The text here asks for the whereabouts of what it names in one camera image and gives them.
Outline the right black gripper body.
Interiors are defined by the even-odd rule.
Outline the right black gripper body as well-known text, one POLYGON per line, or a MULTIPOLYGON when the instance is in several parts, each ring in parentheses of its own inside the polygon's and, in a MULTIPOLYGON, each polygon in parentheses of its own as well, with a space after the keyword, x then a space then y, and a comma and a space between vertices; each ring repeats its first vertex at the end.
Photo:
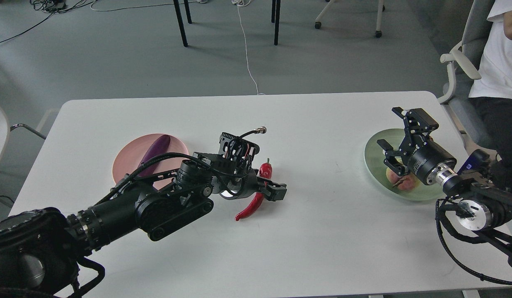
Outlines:
POLYGON ((456 158, 431 139, 405 137, 399 149, 403 165, 425 185, 443 185, 454 174, 456 158))

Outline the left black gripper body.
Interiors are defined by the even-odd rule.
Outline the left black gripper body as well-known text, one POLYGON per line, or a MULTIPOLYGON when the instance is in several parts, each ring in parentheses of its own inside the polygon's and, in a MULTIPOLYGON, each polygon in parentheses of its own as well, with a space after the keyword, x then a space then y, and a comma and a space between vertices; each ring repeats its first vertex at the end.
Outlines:
POLYGON ((248 175, 244 178, 214 176, 213 194, 219 194, 227 200, 249 197, 260 189, 257 174, 258 170, 249 170, 248 175))

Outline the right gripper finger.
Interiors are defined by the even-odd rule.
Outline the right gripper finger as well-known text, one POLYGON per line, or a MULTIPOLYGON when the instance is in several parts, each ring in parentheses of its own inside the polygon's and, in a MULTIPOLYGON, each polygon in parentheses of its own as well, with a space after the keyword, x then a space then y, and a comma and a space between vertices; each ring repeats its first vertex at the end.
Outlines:
POLYGON ((404 122, 406 143, 427 143, 431 132, 439 128, 439 124, 422 108, 404 110, 393 107, 392 112, 404 122))
POLYGON ((384 151, 384 164, 399 177, 407 175, 408 167, 397 160, 397 158, 403 159, 404 151, 395 150, 386 139, 378 139, 377 144, 384 151))

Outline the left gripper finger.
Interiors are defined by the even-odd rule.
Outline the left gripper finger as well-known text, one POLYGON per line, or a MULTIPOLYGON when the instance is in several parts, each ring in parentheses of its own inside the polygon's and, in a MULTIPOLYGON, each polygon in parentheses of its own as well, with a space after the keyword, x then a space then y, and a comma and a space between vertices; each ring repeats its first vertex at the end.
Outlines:
POLYGON ((287 192, 287 185, 272 181, 271 179, 258 177, 258 193, 267 201, 283 200, 287 192))

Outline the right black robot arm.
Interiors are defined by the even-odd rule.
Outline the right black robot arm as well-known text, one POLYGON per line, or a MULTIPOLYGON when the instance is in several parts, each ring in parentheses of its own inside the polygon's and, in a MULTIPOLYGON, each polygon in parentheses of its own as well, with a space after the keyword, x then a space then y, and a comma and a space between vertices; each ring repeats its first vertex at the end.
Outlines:
POLYGON ((435 203, 435 223, 444 250, 470 275, 512 286, 512 281, 478 273, 462 264, 443 236, 443 231, 447 231, 462 242, 489 243, 506 254, 512 268, 512 193, 487 181, 490 164, 487 154, 474 151, 455 172, 456 158, 432 139, 430 134, 439 124, 425 110, 393 107, 392 111, 404 122, 404 138, 397 149, 384 139, 377 140, 384 151, 384 164, 400 177, 413 174, 424 185, 440 185, 445 197, 435 203))

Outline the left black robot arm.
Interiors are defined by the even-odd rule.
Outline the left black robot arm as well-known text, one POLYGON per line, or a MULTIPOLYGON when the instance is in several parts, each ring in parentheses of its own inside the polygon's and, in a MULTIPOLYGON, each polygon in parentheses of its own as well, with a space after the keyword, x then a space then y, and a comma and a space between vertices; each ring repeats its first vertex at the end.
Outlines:
POLYGON ((260 148, 222 133, 216 154, 155 154, 95 205, 69 216, 55 207, 0 221, 0 298, 53 298, 67 286, 81 298, 105 276, 88 256, 137 229, 159 241, 207 215, 212 194, 283 200, 287 188, 252 168, 260 148))

